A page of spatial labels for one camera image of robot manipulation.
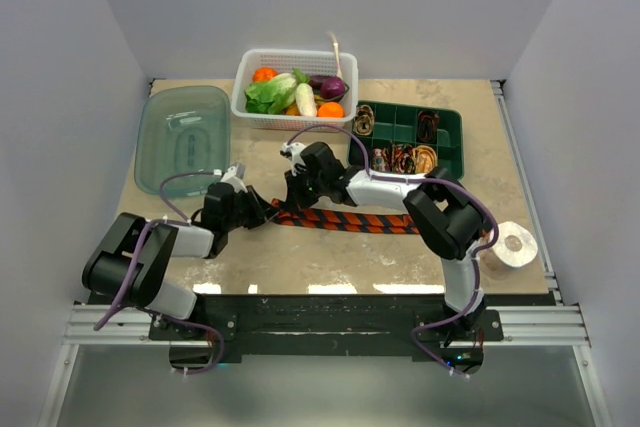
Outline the orange navy striped tie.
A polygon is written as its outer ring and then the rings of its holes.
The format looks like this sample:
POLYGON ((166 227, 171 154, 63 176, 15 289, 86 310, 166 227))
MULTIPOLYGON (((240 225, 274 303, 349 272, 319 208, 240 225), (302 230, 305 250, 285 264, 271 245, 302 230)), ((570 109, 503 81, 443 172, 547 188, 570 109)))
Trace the orange navy striped tie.
POLYGON ((317 208, 290 211, 279 199, 273 199, 272 205, 278 209, 273 222, 283 226, 383 235, 419 234, 408 214, 365 214, 317 208))

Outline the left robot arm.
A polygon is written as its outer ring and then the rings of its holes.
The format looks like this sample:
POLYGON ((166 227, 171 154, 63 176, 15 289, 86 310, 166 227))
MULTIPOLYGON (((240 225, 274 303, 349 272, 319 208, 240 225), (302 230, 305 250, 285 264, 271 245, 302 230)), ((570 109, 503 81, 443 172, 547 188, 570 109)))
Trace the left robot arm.
POLYGON ((172 318, 173 329, 185 339, 200 337, 207 315, 196 308, 195 292, 166 278, 169 261, 213 258, 226 247, 231 231, 260 227, 277 212, 253 187, 236 189, 219 182, 210 185, 202 208, 186 221, 119 214, 82 273, 85 288, 111 298, 94 328, 101 329, 120 310, 133 307, 172 318))

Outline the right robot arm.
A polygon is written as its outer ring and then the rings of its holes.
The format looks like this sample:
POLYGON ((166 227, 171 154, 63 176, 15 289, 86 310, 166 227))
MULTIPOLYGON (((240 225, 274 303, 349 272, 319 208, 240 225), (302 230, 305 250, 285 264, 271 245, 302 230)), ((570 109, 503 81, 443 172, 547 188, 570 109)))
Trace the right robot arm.
POLYGON ((441 259, 445 275, 446 326, 459 340, 469 339, 481 327, 485 309, 477 254, 486 228, 497 230, 493 215, 447 169, 428 174, 396 176, 365 167, 345 167, 324 142, 308 146, 291 142, 280 154, 291 162, 285 173, 286 200, 281 208, 302 212, 322 197, 337 205, 382 207, 402 212, 426 246, 441 259))

